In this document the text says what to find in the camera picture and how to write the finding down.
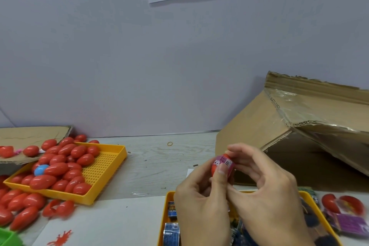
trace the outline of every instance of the white wall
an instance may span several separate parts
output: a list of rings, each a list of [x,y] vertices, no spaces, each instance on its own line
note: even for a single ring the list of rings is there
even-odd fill
[[[268,70],[369,88],[368,0],[0,0],[0,108],[90,137],[219,129]]]

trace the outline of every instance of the corrugated cardboard edge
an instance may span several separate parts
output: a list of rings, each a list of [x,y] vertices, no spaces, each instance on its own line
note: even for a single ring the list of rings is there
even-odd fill
[[[67,129],[65,134],[63,134],[61,136],[57,136],[57,137],[54,137],[54,136],[50,136],[49,138],[45,137],[44,141],[47,140],[47,139],[56,138],[56,140],[58,142],[60,142],[63,138],[69,136],[69,134],[71,133],[71,131],[73,129],[72,126],[51,126],[51,127],[67,127],[68,129]],[[30,145],[37,145],[37,146],[40,147],[42,142],[43,141],[41,141],[37,144],[31,143]],[[26,163],[31,163],[33,161],[37,161],[40,157],[41,157],[41,155],[39,155],[38,157],[26,157],[25,155],[23,155],[21,153],[19,155],[16,155],[16,156],[14,156],[12,158],[8,158],[8,159],[0,158],[0,164],[13,163],[13,164],[16,164],[16,165],[24,165]]]
[[[264,87],[293,94],[369,105],[369,90],[362,90],[354,86],[323,82],[317,79],[308,79],[302,76],[289,76],[269,71],[265,79]]]

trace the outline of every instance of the blue packet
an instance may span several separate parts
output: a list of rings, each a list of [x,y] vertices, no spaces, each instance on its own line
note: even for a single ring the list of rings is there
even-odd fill
[[[177,211],[174,201],[168,202],[168,217],[170,220],[177,220]]]
[[[178,223],[165,223],[163,233],[163,246],[179,246]]]

